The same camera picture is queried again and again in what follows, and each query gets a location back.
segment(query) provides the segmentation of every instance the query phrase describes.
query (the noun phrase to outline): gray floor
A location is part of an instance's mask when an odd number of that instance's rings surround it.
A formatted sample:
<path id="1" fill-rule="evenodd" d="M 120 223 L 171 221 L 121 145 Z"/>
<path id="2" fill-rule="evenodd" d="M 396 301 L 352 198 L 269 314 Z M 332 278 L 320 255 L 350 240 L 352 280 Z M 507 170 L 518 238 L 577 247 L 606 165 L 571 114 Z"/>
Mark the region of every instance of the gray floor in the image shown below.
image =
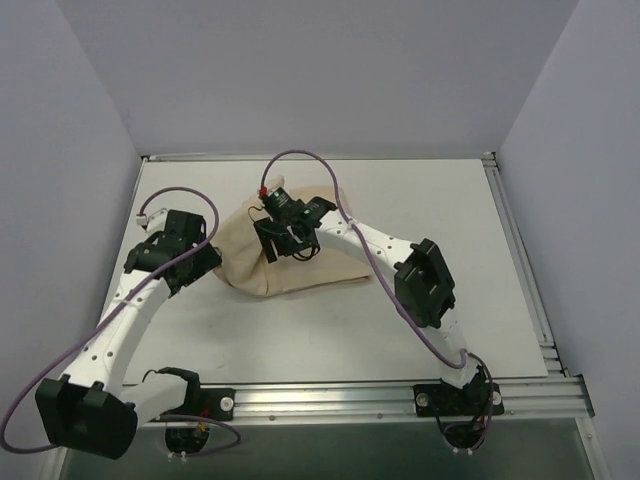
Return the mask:
<path id="1" fill-rule="evenodd" d="M 472 457 L 448 450 L 433 423 L 242 428 L 244 441 L 234 450 L 186 464 L 158 452 L 163 429 L 144 429 L 118 461 L 71 452 L 61 479 L 592 478 L 573 420 L 494 427 Z M 218 433 L 227 440 L 226 432 Z"/>

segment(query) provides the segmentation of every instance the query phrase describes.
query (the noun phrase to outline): cable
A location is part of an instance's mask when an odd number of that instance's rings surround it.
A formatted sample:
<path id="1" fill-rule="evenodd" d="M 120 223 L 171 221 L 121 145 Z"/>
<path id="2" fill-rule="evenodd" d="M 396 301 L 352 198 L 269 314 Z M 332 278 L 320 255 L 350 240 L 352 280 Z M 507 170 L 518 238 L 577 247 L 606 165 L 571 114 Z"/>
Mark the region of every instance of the cable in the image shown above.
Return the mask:
<path id="1" fill-rule="evenodd" d="M 198 416 L 193 416 L 193 415 L 174 415 L 174 414 L 170 414 L 170 415 L 161 415 L 160 416 L 160 421 L 161 422 L 200 422 L 200 423 L 208 423 L 210 425 L 215 425 L 218 426 L 220 428 L 224 428 L 225 430 L 227 430 L 228 432 L 231 432 L 235 435 L 236 439 L 233 442 L 230 443 L 225 443 L 224 445 L 220 445 L 217 447 L 211 447 L 208 448 L 206 450 L 201 450 L 199 452 L 195 452 L 195 453 L 189 453 L 186 455 L 186 457 L 203 457 L 205 455 L 211 455 L 212 453 L 218 453 L 221 452 L 223 450 L 227 450 L 229 448 L 233 448 L 236 445 L 238 445 L 241 441 L 242 441 L 242 435 L 240 434 L 240 432 L 238 430 L 236 430 L 234 427 L 232 427 L 229 424 L 226 424 L 224 422 L 219 422 L 218 420 L 213 420 L 212 418 L 206 418 L 206 417 L 198 417 Z"/>
<path id="2" fill-rule="evenodd" d="M 384 291 L 387 294 L 387 296 L 389 297 L 389 299 L 393 302 L 393 304 L 396 307 L 396 309 L 398 310 L 398 313 L 400 314 L 400 316 L 405 320 L 405 322 L 407 322 L 409 324 L 409 327 L 411 327 L 411 330 L 413 330 L 413 332 L 418 336 L 420 341 L 429 349 L 429 351 L 433 355 L 436 356 L 436 358 L 438 360 L 440 360 L 442 363 L 444 363 L 447 367 L 454 368 L 456 370 L 464 368 L 464 366 L 467 364 L 467 355 L 470 355 L 470 354 L 468 354 L 467 350 L 466 349 L 461 349 L 460 350 L 460 362 L 453 362 L 453 361 L 449 360 L 442 353 L 440 353 L 440 351 L 438 351 L 438 349 L 429 341 L 429 339 L 425 336 L 425 334 L 422 332 L 420 327 L 418 327 L 418 325 L 416 325 L 416 322 L 413 321 L 413 319 L 407 313 L 407 311 L 402 306 L 400 301 L 396 298 L 395 294 L 391 290 L 391 287 L 389 286 L 389 284 L 387 283 L 386 279 L 384 278 L 384 275 L 383 275 L 382 271 L 380 270 L 380 267 L 378 267 L 378 264 L 376 263 L 375 257 L 373 256 L 373 253 L 371 253 L 371 250 L 369 249 L 369 246 L 367 245 L 367 240 L 364 238 L 364 235 L 362 234 L 362 232 L 360 231 L 358 226 L 355 225 L 351 221 L 352 219 L 347 214 L 347 211 L 344 208 L 344 205 L 342 204 L 342 201 L 340 200 L 340 189 L 338 187 L 338 179 L 336 177 L 335 172 L 333 171 L 333 169 L 331 168 L 331 166 L 327 163 L 327 161 L 325 159 L 323 159 L 322 157 L 316 155 L 315 153 L 309 152 L 307 150 L 295 150 L 294 149 L 294 150 L 286 150 L 284 152 L 281 152 L 278 155 L 276 155 L 275 157 L 273 157 L 269 161 L 267 166 L 265 167 L 264 172 L 262 173 L 262 179 L 260 181 L 261 182 L 260 183 L 261 189 L 264 188 L 264 186 L 265 186 L 265 181 L 267 179 L 267 173 L 269 172 L 269 169 L 271 168 L 271 166 L 278 159 L 284 157 L 285 155 L 289 155 L 289 154 L 292 154 L 292 153 L 308 155 L 308 156 L 310 156 L 312 158 L 315 158 L 320 163 L 322 163 L 322 165 L 325 166 L 325 168 L 329 172 L 329 175 L 331 176 L 331 180 L 333 181 L 333 193 L 334 193 L 334 195 L 336 197 L 336 205 L 338 206 L 338 211 L 340 212 L 340 215 L 342 215 L 342 218 L 344 218 L 345 222 L 348 225 L 350 225 L 351 228 L 353 228 L 354 233 L 358 236 L 358 239 L 360 240 L 360 243 L 362 243 L 362 248 L 363 248 L 364 253 L 365 253 L 366 257 L 367 257 L 367 260 L 371 264 L 371 268 L 373 269 L 373 273 L 375 274 L 376 278 L 378 279 L 378 282 L 380 282 L 380 285 L 384 289 Z"/>
<path id="3" fill-rule="evenodd" d="M 281 236 L 281 237 L 291 237 L 291 233 L 289 231 L 286 232 L 274 232 L 273 230 L 270 230 L 268 228 L 265 228 L 262 224 L 258 223 L 257 220 L 254 220 L 253 217 L 251 216 L 251 210 L 255 210 L 256 212 L 261 212 L 264 210 L 264 208 L 257 208 L 254 207 L 253 205 L 250 206 L 249 208 L 247 208 L 247 215 L 249 216 L 249 219 L 251 220 L 251 222 L 253 223 L 253 228 L 259 229 L 269 235 L 277 235 L 277 236 Z M 284 230 L 286 230 L 286 228 L 281 224 L 281 223 L 277 223 L 275 220 L 271 219 L 271 222 L 275 225 L 280 226 L 281 228 L 283 228 Z M 313 257 L 315 257 L 318 253 L 320 253 L 320 246 L 316 246 L 316 245 L 311 245 L 311 252 L 309 253 L 309 255 L 303 255 L 301 252 L 297 252 L 297 253 L 293 253 L 291 254 L 291 256 L 299 261 L 299 262 L 308 262 L 309 260 L 311 260 Z"/>
<path id="4" fill-rule="evenodd" d="M 64 360 L 66 360 L 71 355 L 73 355 L 77 350 L 80 350 L 82 347 L 84 347 L 84 345 L 87 342 L 91 341 L 100 332 L 102 332 L 105 328 L 107 328 L 111 324 L 111 322 L 113 322 L 113 320 L 118 316 L 118 314 L 122 312 L 125 305 L 127 305 L 151 280 L 158 277 L 165 270 L 173 267 L 177 263 L 182 262 L 183 260 L 199 252 L 205 246 L 207 246 L 213 239 L 213 236 L 218 231 L 218 225 L 220 224 L 218 209 L 216 208 L 216 206 L 214 205 L 214 203 L 211 201 L 209 197 L 207 197 L 204 193 L 201 193 L 198 190 L 195 190 L 193 188 L 167 187 L 167 188 L 158 190 L 156 193 L 154 193 L 149 198 L 147 198 L 147 200 L 145 200 L 145 202 L 140 207 L 138 216 L 144 216 L 145 208 L 147 207 L 147 205 L 149 205 L 149 203 L 153 199 L 162 195 L 163 193 L 174 192 L 174 191 L 187 192 L 187 193 L 192 193 L 194 195 L 197 195 L 198 197 L 202 198 L 209 205 L 209 207 L 211 207 L 211 210 L 213 210 L 213 214 L 215 218 L 215 222 L 214 222 L 213 228 L 211 229 L 211 233 L 209 233 L 209 235 L 195 247 L 191 248 L 190 250 L 183 253 L 182 255 L 179 255 L 176 258 L 168 261 L 167 263 L 158 267 L 156 270 L 154 270 L 149 275 L 147 275 L 138 285 L 136 285 L 133 288 L 133 290 L 129 292 L 128 295 L 124 297 L 124 299 L 122 299 L 122 301 L 118 305 L 116 305 L 116 307 L 111 311 L 111 313 L 109 313 L 104 318 L 104 320 L 102 320 L 102 322 L 100 322 L 98 326 L 89 335 L 87 335 L 85 338 L 81 339 L 80 341 L 78 341 L 77 343 L 69 347 L 69 349 L 61 353 L 49 365 L 47 365 L 40 373 L 38 373 L 35 377 L 33 377 L 33 379 L 31 379 L 31 381 L 27 384 L 27 386 L 24 387 L 18 393 L 16 398 L 11 402 L 11 404 L 9 405 L 9 408 L 4 414 L 4 417 L 2 418 L 2 422 L 0 422 L 0 447 L 3 450 L 6 450 L 7 452 L 10 452 L 10 453 L 29 454 L 29 453 L 46 452 L 48 450 L 58 448 L 57 445 L 43 445 L 40 447 L 20 448 L 20 447 L 14 447 L 13 445 L 9 444 L 9 442 L 7 442 L 7 439 L 6 439 L 7 426 L 9 424 L 9 420 L 11 420 L 11 417 L 15 413 L 20 403 L 25 399 L 25 397 L 28 395 L 31 389 L 33 389 L 33 387 L 35 387 L 45 376 L 47 376 L 49 372 L 51 372 L 54 368 L 60 365 Z"/>
<path id="5" fill-rule="evenodd" d="M 154 370 L 153 368 L 150 368 L 149 370 L 147 370 L 146 372 L 144 372 L 144 375 L 142 376 L 142 382 L 144 383 L 144 381 L 147 379 L 147 377 L 149 376 L 150 373 L 155 373 L 157 374 L 158 371 Z"/>

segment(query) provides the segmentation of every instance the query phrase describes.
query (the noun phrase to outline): beige cloth bag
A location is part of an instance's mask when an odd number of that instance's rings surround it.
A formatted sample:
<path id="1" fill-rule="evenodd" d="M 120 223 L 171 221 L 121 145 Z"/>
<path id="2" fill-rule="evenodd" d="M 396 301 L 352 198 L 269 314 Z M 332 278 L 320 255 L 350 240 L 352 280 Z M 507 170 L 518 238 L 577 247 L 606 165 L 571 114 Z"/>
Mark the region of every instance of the beige cloth bag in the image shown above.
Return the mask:
<path id="1" fill-rule="evenodd" d="M 282 176 L 275 177 L 267 183 L 269 189 L 282 186 Z M 333 187 L 328 186 L 297 188 L 291 190 L 290 195 L 304 202 L 320 196 L 335 203 Z M 342 191 L 340 199 L 348 208 Z M 251 220 L 264 218 L 266 213 L 254 209 L 248 212 L 252 206 L 262 207 L 257 194 L 245 201 L 225 220 L 213 238 L 213 245 L 222 255 L 222 265 L 215 269 L 216 275 L 222 281 L 251 295 L 271 297 L 316 285 L 361 280 L 371 275 L 368 265 L 330 248 L 322 248 L 309 262 L 280 257 L 277 262 L 267 263 Z"/>

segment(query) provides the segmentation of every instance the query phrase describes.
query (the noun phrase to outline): bolt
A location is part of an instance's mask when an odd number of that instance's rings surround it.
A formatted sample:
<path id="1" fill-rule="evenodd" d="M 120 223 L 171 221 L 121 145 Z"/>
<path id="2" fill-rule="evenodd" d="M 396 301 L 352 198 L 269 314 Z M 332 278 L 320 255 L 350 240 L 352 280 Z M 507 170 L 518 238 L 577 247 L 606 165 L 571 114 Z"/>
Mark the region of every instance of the bolt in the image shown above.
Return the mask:
<path id="1" fill-rule="evenodd" d="M 429 405 L 429 397 L 426 393 L 419 393 L 416 395 L 416 405 L 419 407 L 426 407 Z"/>
<path id="2" fill-rule="evenodd" d="M 235 402 L 231 397 L 224 397 L 222 400 L 220 400 L 220 409 L 223 412 L 230 412 L 231 410 L 233 410 L 234 405 Z"/>

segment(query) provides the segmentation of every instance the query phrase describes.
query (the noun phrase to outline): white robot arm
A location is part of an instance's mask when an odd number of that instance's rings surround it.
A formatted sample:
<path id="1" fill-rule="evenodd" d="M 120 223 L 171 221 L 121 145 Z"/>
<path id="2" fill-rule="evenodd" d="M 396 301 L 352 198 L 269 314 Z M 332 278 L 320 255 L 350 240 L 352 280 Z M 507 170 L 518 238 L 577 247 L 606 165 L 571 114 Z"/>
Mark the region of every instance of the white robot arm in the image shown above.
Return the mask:
<path id="1" fill-rule="evenodd" d="M 462 389 L 476 377 L 478 363 L 465 355 L 466 341 L 453 311 L 454 281 L 435 243 L 424 239 L 414 244 L 347 219 L 321 197 L 305 204 L 277 188 L 263 190 L 261 200 L 269 217 L 254 227 L 269 262 L 278 256 L 307 261 L 320 246 L 372 262 L 393 282 L 395 292 L 381 279 L 398 310 L 410 316 L 412 328 L 440 359 L 442 380 Z"/>
<path id="2" fill-rule="evenodd" d="M 369 250 L 374 255 L 374 259 L 378 267 L 382 271 L 385 278 L 394 281 L 398 268 L 405 264 L 412 254 L 416 255 L 416 249 L 412 248 L 412 243 L 407 240 L 390 236 L 382 233 L 363 223 L 357 223 L 359 230 L 362 232 Z M 316 231 L 318 242 L 322 246 L 342 250 L 355 258 L 367 262 L 367 258 L 363 249 L 362 242 L 354 232 L 350 225 L 347 225 L 342 216 L 336 211 L 327 212 L 322 217 L 322 225 Z M 435 253 L 438 247 L 435 243 L 430 243 L 428 248 L 432 248 L 431 252 L 426 251 L 425 254 Z M 440 286 L 433 283 L 429 288 L 425 288 L 421 294 L 425 297 L 437 294 Z M 455 310 L 451 305 L 441 318 L 434 322 L 439 323 L 437 328 L 433 324 L 425 324 L 421 328 L 423 334 L 429 339 L 433 346 L 444 355 L 451 363 L 460 362 L 460 351 L 466 350 L 467 342 L 458 327 L 458 319 Z M 462 368 L 451 368 L 443 362 L 440 365 L 440 376 L 443 381 L 456 387 L 463 388 L 474 377 L 478 364 L 475 360 L 470 359 Z"/>
<path id="3" fill-rule="evenodd" d="M 379 270 L 393 279 L 395 294 L 388 293 L 394 303 L 408 312 L 412 328 L 419 330 L 423 342 L 440 358 L 447 388 L 466 392 L 471 384 L 476 384 L 476 390 L 484 384 L 477 362 L 461 358 L 466 342 L 451 311 L 454 283 L 435 243 L 425 239 L 413 244 L 362 223 L 356 231 L 353 219 L 345 220 L 335 212 L 335 205 L 319 197 L 303 204 L 278 189 L 261 198 L 270 217 L 254 225 L 269 262 L 277 260 L 274 247 L 278 255 L 298 256 L 301 261 L 311 259 L 320 245 L 355 257 L 371 255 Z M 195 372 L 167 367 L 140 385 L 122 389 L 129 362 L 157 310 L 222 262 L 207 243 L 137 291 L 150 272 L 205 240 L 204 219 L 187 212 L 161 210 L 145 219 L 144 226 L 149 237 L 128 255 L 100 323 L 104 328 L 59 379 L 44 379 L 38 386 L 36 403 L 54 445 L 116 459 L 128 449 L 139 426 L 167 412 L 197 415 L 202 407 Z M 309 248 L 311 256 L 302 256 L 300 252 Z"/>
<path id="4" fill-rule="evenodd" d="M 162 413 L 197 414 L 198 375 L 163 368 L 149 380 L 123 391 L 129 362 L 154 314 L 170 297 L 220 265 L 207 244 L 131 293 L 150 272 L 205 240 L 200 215 L 161 210 L 148 219 L 147 240 L 128 255 L 118 288 L 98 328 L 103 330 L 82 348 L 58 380 L 44 379 L 36 403 L 52 444 L 119 458 L 137 428 Z"/>

